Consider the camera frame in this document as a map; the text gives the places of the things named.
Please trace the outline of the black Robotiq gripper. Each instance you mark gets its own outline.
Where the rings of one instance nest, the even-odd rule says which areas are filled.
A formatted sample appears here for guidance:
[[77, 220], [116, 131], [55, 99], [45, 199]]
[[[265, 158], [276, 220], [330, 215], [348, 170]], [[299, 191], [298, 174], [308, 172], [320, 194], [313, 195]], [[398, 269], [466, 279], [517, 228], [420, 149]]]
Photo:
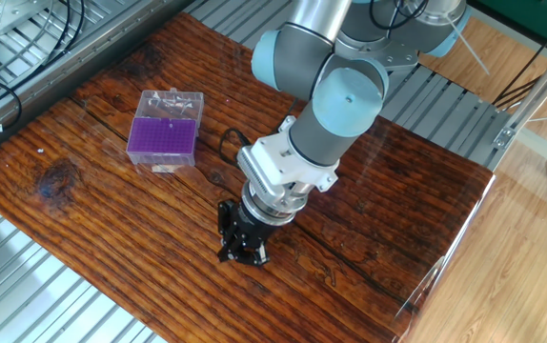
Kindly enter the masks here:
[[218, 204], [218, 232], [222, 248], [217, 253], [220, 262], [236, 262], [260, 267], [270, 261], [266, 250], [269, 237], [277, 230], [254, 217], [240, 203], [225, 200]]

